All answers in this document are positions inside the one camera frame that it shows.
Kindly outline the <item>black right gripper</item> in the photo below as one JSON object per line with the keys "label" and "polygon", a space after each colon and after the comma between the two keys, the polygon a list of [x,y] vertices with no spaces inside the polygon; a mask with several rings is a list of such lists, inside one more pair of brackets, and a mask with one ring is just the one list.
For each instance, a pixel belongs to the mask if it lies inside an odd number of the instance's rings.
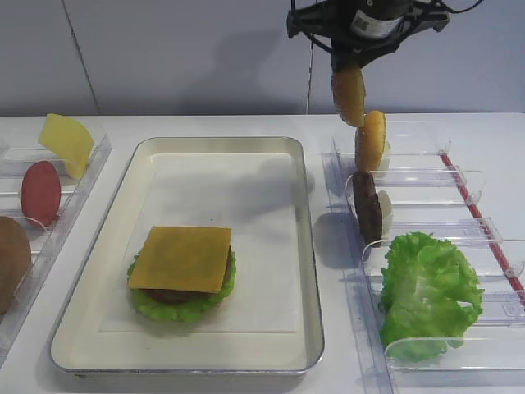
{"label": "black right gripper", "polygon": [[331,0],[298,8],[290,3],[286,18],[289,37],[303,34],[331,55],[331,69],[364,68],[394,53],[410,36],[442,31],[449,13],[439,1]]}

